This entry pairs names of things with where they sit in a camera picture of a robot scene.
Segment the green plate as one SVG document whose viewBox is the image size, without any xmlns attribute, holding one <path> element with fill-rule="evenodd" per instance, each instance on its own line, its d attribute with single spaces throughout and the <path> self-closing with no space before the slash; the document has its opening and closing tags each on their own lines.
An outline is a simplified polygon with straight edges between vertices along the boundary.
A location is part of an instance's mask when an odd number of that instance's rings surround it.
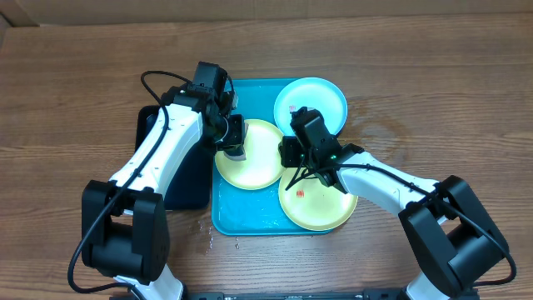
<svg viewBox="0 0 533 300">
<path fill-rule="evenodd" d="M 358 196 L 326 187 L 315 177 L 303 179 L 285 190 L 295 174 L 295 167 L 287 168 L 282 174 L 278 197 L 283 212 L 299 227 L 330 230 L 342 225 L 355 211 Z"/>
<path fill-rule="evenodd" d="M 285 172 L 278 145 L 283 133 L 278 127 L 261 119 L 245 121 L 245 159 L 231 160 L 224 152 L 214 158 L 217 171 L 232 186 L 245 190 L 266 188 Z"/>
</svg>

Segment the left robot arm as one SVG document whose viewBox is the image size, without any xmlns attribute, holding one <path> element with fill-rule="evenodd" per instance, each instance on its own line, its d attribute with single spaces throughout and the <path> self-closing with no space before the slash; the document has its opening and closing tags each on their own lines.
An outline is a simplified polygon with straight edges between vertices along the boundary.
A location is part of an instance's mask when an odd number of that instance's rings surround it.
<svg viewBox="0 0 533 300">
<path fill-rule="evenodd" d="M 126 288 L 131 299 L 184 297 L 184 284 L 167 265 L 164 197 L 198 143 L 244 160 L 247 125 L 232 114 L 238 100 L 225 69 L 200 62 L 193 79 L 182 81 L 155 97 L 157 119 L 128 163 L 108 181 L 92 180 L 83 190 L 82 238 L 67 269 L 73 291 Z"/>
</svg>

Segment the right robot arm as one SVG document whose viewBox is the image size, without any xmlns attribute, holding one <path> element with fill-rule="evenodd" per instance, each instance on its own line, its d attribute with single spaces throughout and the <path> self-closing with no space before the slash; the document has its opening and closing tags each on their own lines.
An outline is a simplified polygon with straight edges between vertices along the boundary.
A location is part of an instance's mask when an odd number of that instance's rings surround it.
<svg viewBox="0 0 533 300">
<path fill-rule="evenodd" d="M 341 145 L 316 109 L 292 112 L 290 126 L 293 136 L 279 145 L 282 165 L 297 169 L 288 188 L 316 177 L 325 187 L 366 198 L 398 216 L 421 270 L 400 299 L 475 296 L 486 285 L 482 276 L 501 260 L 509 263 L 510 275 L 490 284 L 516 278 L 506 239 L 462 178 L 418 178 L 378 161 L 362 147 Z"/>
</svg>

